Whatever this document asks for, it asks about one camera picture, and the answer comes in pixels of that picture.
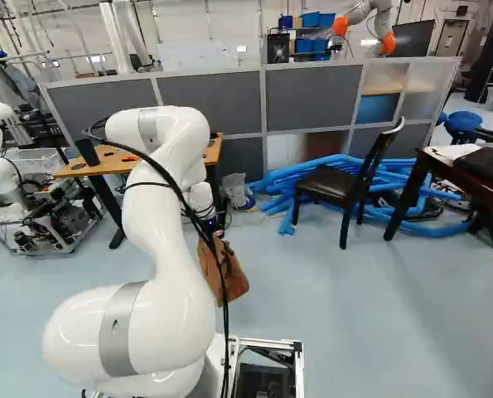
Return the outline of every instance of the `door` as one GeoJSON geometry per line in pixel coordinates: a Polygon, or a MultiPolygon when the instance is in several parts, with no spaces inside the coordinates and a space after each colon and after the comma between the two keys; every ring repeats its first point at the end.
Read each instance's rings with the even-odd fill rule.
{"type": "Polygon", "coordinates": [[[469,21],[465,19],[446,19],[443,22],[436,56],[457,56],[459,54],[468,23],[469,21]]]}

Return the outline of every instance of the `computer screen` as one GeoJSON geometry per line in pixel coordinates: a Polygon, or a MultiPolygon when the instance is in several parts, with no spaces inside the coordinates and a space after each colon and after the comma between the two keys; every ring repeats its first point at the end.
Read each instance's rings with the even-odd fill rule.
{"type": "Polygon", "coordinates": [[[395,51],[389,56],[427,56],[428,46],[436,22],[428,21],[394,25],[395,51]]]}

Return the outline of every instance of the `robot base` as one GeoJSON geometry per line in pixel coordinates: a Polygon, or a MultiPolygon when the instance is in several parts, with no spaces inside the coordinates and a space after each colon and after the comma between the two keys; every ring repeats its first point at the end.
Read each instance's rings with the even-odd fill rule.
{"type": "MultiPolygon", "coordinates": [[[[187,398],[220,398],[222,379],[224,377],[224,336],[216,334],[205,353],[205,363],[198,384],[187,398]]],[[[265,340],[230,336],[228,341],[230,353],[230,388],[228,398],[240,398],[237,387],[240,379],[240,357],[246,351],[259,354],[285,366],[290,372],[289,389],[291,396],[304,398],[303,371],[305,360],[303,344],[297,340],[265,340]]],[[[121,398],[103,392],[87,392],[87,398],[121,398]]]]}

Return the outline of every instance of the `whiteboard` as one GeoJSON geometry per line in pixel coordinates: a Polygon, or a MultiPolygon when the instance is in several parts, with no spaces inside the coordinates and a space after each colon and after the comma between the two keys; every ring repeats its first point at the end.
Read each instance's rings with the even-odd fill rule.
{"type": "Polygon", "coordinates": [[[236,46],[220,41],[158,44],[163,70],[234,68],[239,66],[236,46]]]}

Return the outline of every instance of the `black bag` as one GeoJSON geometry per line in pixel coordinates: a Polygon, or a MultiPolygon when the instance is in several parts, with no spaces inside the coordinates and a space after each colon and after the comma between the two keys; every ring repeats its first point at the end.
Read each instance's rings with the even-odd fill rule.
{"type": "Polygon", "coordinates": [[[454,167],[480,178],[493,189],[493,148],[483,147],[454,161],[454,167]]]}

